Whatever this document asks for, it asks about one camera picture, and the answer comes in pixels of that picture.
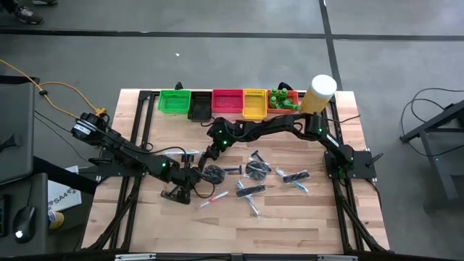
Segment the black metal stand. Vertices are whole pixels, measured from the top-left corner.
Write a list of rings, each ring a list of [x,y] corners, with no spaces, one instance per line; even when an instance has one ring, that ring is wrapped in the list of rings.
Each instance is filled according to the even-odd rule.
[[[399,137],[408,146],[415,138],[423,151],[414,151],[427,158],[431,170],[424,211],[464,210],[464,100]]]

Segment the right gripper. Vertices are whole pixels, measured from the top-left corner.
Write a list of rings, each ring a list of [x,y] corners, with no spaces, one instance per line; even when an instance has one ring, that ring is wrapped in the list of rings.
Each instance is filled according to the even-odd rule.
[[[198,168],[203,169],[209,165],[214,165],[215,161],[213,159],[217,159],[221,152],[224,152],[222,143],[214,143],[208,146],[205,153],[199,159]]]

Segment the person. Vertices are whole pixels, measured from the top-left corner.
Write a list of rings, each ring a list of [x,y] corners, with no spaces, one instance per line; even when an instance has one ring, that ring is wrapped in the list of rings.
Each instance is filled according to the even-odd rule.
[[[53,6],[58,4],[58,0],[31,0],[34,5]],[[31,25],[38,25],[44,21],[44,18],[27,6],[20,4],[16,0],[0,0],[0,7],[8,13],[13,14],[19,21]]]

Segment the white printed box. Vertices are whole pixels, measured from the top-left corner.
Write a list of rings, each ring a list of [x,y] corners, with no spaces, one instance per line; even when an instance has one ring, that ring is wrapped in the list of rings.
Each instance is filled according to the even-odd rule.
[[[69,186],[48,181],[48,211],[60,212],[82,204],[79,190]]]

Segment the grey desk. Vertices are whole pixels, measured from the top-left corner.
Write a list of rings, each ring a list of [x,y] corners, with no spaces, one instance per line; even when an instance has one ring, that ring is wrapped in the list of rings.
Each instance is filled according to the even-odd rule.
[[[0,258],[46,252],[47,176],[32,174],[33,107],[31,84],[0,83]],[[18,244],[12,222],[26,206],[36,209],[36,232],[29,242]]]

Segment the yellow canister white lid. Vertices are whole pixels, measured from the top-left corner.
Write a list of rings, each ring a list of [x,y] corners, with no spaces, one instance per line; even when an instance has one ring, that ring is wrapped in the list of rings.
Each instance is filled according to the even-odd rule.
[[[301,103],[301,112],[322,112],[337,90],[337,82],[329,75],[316,75]]]

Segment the silver metal bracket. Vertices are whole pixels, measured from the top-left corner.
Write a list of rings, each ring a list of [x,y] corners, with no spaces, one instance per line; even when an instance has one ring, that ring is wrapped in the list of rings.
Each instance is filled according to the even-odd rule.
[[[130,254],[117,254],[114,261],[156,261],[156,253],[130,253]]]
[[[318,255],[317,261],[359,261],[358,257],[350,255]]]

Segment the yellow plastic basket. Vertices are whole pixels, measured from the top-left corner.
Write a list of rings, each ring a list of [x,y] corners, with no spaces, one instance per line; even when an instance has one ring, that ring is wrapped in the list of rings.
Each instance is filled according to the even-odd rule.
[[[267,117],[268,99],[265,89],[244,89],[242,116],[246,120],[263,120]]]

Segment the red plastic basket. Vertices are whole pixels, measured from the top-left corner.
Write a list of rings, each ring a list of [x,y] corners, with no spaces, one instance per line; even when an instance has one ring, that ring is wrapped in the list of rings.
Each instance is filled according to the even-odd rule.
[[[241,89],[213,89],[212,111],[214,113],[242,113],[244,93]]]

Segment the green plastic basket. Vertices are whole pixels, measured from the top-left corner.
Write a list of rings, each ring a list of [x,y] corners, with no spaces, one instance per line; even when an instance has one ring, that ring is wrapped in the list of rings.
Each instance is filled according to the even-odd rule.
[[[162,90],[158,110],[166,114],[187,114],[190,108],[191,91]]]

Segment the orange plastic basket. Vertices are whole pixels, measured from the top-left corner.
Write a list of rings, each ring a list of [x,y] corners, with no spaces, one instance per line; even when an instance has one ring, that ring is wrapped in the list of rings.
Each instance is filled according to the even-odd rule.
[[[276,109],[270,106],[270,95],[271,90],[267,90],[267,98],[268,98],[268,114],[294,114],[296,110],[292,109]],[[288,91],[287,98],[290,99],[293,104],[299,105],[299,94],[297,91]]]

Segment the red white wrapped toothbrush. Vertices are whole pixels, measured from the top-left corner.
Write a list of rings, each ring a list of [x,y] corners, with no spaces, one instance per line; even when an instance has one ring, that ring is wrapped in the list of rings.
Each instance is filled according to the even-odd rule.
[[[218,194],[217,196],[214,196],[213,198],[210,198],[208,199],[207,201],[205,202],[202,202],[200,205],[199,205],[199,208],[203,208],[205,206],[207,206],[208,204],[211,204],[213,202],[216,202],[217,200],[227,196],[229,194],[229,191],[224,191],[223,193],[221,194]]]

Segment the black computer mouse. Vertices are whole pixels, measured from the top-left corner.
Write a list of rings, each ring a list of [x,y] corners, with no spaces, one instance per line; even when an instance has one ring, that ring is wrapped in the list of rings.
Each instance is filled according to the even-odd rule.
[[[18,244],[29,242],[35,235],[35,207],[26,206],[18,210],[12,222],[12,232]]]

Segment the black bar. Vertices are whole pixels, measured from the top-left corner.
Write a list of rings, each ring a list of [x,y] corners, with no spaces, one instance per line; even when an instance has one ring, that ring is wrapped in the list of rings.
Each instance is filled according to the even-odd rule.
[[[32,174],[46,173],[50,181],[61,183],[72,189],[79,190],[87,194],[95,194],[98,183],[86,177],[72,173],[62,167],[54,165],[40,157],[33,157]]]

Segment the black plastic basket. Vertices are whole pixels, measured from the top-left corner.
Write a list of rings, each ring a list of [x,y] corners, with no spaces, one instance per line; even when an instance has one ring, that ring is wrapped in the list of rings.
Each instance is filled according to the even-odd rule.
[[[208,122],[212,117],[212,93],[193,91],[191,93],[188,119],[194,122]]]

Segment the yellow blue small object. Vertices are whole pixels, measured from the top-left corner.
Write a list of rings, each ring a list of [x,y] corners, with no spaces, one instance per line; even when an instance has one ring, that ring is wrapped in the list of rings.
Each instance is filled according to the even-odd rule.
[[[65,217],[61,212],[48,211],[48,225],[50,230],[55,230],[61,227]]]

